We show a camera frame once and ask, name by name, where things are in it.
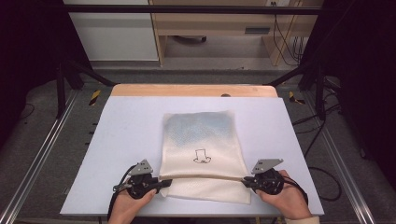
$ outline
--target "cloth bag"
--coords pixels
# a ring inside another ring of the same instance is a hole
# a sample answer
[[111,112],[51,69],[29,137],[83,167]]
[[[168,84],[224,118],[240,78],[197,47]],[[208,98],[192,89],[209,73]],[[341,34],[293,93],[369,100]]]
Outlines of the cloth bag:
[[166,114],[163,122],[160,179],[183,177],[172,178],[164,197],[250,203],[249,189],[238,181],[248,170],[232,112]]

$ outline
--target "floor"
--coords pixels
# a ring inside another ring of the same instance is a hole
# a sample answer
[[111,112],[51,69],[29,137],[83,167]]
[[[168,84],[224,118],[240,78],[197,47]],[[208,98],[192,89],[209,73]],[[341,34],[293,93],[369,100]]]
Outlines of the floor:
[[[170,38],[163,66],[157,63],[93,63],[96,71],[109,79],[121,83],[230,83],[263,84],[286,74],[295,65],[280,64],[273,67],[259,37],[216,37],[209,36],[205,43],[195,39]],[[293,59],[285,55],[288,63]],[[16,207],[18,215],[15,223],[98,223],[97,217],[63,217],[59,211],[74,181],[84,155],[89,147],[95,124],[106,104],[111,88],[83,76],[85,86],[82,91],[70,91],[68,97],[76,97],[69,111],[67,122],[58,137],[45,154],[45,162],[39,167],[39,174],[25,176],[35,162],[35,156],[43,147],[57,113],[55,83],[49,82],[29,92],[28,105],[21,114],[21,120],[13,134],[0,151],[0,209],[5,211],[17,188],[25,178],[31,178],[32,187],[22,195],[24,204]],[[296,86],[299,77],[294,77],[276,88],[284,99],[292,122],[313,114],[312,92],[300,92]],[[94,106],[89,105],[92,93],[101,90]],[[326,108],[337,105],[336,94],[325,91]],[[295,126],[295,132],[303,152],[309,148],[316,136],[321,121],[311,119]],[[337,170],[332,151],[341,154],[352,176],[353,183],[344,183],[343,174]],[[374,161],[361,157],[353,133],[336,107],[329,111],[326,124],[306,157],[308,166],[324,169],[343,185],[338,200],[338,187],[332,176],[317,169],[311,170],[319,194],[323,197],[325,215],[321,223],[396,223],[396,194],[382,176]],[[356,186],[358,192],[345,186]],[[369,213],[362,220],[360,209]],[[255,223],[248,219],[211,219],[217,223]],[[262,218],[261,223],[271,219]]]

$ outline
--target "table surface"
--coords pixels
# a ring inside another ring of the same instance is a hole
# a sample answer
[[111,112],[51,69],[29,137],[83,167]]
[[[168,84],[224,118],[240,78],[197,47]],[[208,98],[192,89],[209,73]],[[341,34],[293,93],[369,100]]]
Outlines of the table surface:
[[[233,97],[219,97],[224,93]],[[311,212],[323,215],[283,99],[277,98],[273,87],[137,84],[120,84],[113,89],[61,214],[106,215],[113,186],[131,165],[143,159],[153,167],[153,176],[158,176],[163,114],[224,110],[234,113],[247,168],[251,170],[258,159],[283,159],[276,169],[288,170],[308,194]],[[138,215],[273,217],[279,212],[251,191],[251,204],[164,198],[159,194]]]

